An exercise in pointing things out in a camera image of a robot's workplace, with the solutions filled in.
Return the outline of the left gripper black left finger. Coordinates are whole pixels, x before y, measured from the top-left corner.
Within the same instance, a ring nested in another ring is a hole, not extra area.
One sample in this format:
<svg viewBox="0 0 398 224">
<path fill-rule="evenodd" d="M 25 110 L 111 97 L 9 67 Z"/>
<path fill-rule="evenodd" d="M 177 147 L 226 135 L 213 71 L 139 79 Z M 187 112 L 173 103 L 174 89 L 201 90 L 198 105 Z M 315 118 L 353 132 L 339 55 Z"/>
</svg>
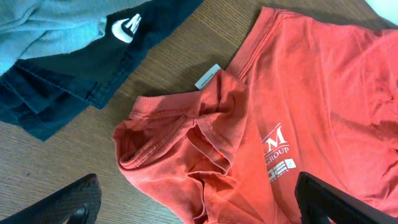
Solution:
<svg viewBox="0 0 398 224">
<path fill-rule="evenodd" d="M 11 215 L 7 223 L 94 223 L 101 207 L 96 174 L 88 174 L 37 203 Z"/>
</svg>

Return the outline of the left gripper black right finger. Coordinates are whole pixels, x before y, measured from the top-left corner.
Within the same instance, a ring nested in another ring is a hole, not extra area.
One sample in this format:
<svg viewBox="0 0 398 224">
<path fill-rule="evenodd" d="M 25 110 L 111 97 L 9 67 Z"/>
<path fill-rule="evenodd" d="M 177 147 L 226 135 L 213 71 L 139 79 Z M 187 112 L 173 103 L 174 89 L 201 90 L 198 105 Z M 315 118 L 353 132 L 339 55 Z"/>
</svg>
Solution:
<svg viewBox="0 0 398 224">
<path fill-rule="evenodd" d="M 309 174 L 300 172 L 295 198 L 302 224 L 397 224 L 397 219 Z"/>
</svg>

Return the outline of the orange printed t-shirt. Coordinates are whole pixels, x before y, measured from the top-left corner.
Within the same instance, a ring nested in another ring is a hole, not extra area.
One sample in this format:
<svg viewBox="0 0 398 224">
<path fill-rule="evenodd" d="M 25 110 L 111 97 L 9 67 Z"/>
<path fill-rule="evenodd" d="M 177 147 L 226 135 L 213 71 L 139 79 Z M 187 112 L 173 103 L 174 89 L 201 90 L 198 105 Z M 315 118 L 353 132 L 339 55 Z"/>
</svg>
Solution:
<svg viewBox="0 0 398 224">
<path fill-rule="evenodd" d="M 204 89 L 137 98 L 121 173 L 185 223 L 299 223 L 305 171 L 397 216 L 397 31 L 263 7 Z"/>
</svg>

